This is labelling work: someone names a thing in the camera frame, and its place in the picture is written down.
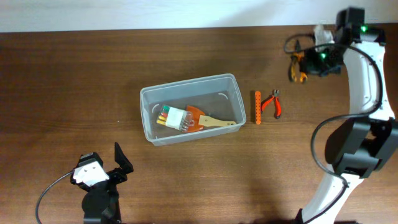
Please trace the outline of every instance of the orange plastic stick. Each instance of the orange plastic stick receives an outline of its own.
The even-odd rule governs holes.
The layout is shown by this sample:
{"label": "orange plastic stick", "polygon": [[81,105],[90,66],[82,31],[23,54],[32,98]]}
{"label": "orange plastic stick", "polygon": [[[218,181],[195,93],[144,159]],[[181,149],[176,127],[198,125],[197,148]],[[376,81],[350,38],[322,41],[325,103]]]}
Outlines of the orange plastic stick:
{"label": "orange plastic stick", "polygon": [[256,98],[256,124],[261,124],[261,93],[256,91],[254,93]]}

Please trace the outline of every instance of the wooden brush handle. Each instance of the wooden brush handle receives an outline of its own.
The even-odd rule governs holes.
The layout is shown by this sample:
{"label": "wooden brush handle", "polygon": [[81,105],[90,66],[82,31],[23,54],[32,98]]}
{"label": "wooden brush handle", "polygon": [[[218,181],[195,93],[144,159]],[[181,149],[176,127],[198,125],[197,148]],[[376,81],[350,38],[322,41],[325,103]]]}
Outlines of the wooden brush handle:
{"label": "wooden brush handle", "polygon": [[199,125],[203,125],[204,127],[223,127],[236,124],[235,121],[220,121],[218,119],[214,119],[209,116],[200,115],[199,117]]}

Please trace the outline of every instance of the white wall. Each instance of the white wall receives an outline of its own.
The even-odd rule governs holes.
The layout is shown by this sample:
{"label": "white wall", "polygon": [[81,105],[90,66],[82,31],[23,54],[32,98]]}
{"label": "white wall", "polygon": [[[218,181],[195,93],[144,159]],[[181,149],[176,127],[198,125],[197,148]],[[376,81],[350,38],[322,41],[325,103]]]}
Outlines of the white wall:
{"label": "white wall", "polygon": [[0,32],[334,24],[348,6],[398,21],[396,0],[0,0]]}

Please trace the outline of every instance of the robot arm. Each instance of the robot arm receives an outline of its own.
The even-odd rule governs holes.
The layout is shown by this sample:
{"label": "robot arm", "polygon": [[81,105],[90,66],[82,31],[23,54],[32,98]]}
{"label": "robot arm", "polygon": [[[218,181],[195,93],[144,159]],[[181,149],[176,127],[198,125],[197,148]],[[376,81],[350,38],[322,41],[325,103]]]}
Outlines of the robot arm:
{"label": "robot arm", "polygon": [[81,203],[85,213],[84,224],[122,222],[116,185],[127,181],[127,174],[134,169],[117,142],[114,143],[114,160],[120,167],[105,172],[100,156],[92,152],[81,156],[74,169],[71,184],[87,191]]}
{"label": "robot arm", "polygon": [[[350,44],[362,50],[376,62],[381,72],[382,104],[367,117],[347,120],[328,138],[325,149],[328,169],[344,177],[348,182],[348,188],[343,186],[339,178],[325,174],[310,203],[297,214],[296,223],[334,223],[350,193],[364,178],[369,177],[372,171],[381,169],[397,147],[398,125],[394,121],[395,116],[388,102],[382,69],[385,52],[384,32],[379,29],[369,30],[363,21],[363,9],[349,8],[340,12],[335,41],[337,44]],[[343,54],[348,71],[350,114],[373,110],[380,100],[380,80],[372,64],[366,57],[353,50],[335,49],[336,52]],[[374,139],[367,139],[369,132]]]}

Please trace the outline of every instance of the green led light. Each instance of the green led light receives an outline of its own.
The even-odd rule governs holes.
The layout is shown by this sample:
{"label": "green led light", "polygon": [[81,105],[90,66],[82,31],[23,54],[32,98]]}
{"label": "green led light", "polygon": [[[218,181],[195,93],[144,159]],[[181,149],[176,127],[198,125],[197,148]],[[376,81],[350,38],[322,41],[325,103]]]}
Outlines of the green led light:
{"label": "green led light", "polygon": [[366,32],[368,30],[368,27],[367,26],[361,26],[361,31],[362,32]]}

